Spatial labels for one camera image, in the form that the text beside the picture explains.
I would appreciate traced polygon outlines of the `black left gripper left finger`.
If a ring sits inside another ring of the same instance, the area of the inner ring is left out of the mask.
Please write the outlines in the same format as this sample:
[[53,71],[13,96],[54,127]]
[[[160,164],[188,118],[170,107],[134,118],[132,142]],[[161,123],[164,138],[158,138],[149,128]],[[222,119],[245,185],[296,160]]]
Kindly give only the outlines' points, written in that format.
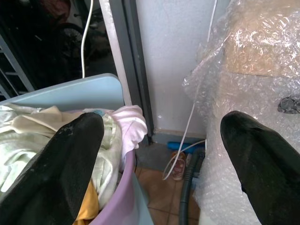
[[3,225],[71,225],[80,211],[104,137],[89,112],[61,127],[0,199]]

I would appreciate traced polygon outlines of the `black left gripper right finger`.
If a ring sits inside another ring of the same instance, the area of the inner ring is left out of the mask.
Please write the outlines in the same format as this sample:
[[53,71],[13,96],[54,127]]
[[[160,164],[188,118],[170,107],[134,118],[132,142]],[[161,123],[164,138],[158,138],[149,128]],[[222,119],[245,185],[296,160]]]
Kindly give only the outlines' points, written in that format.
[[278,132],[232,111],[220,123],[223,145],[262,225],[300,223],[300,154]]

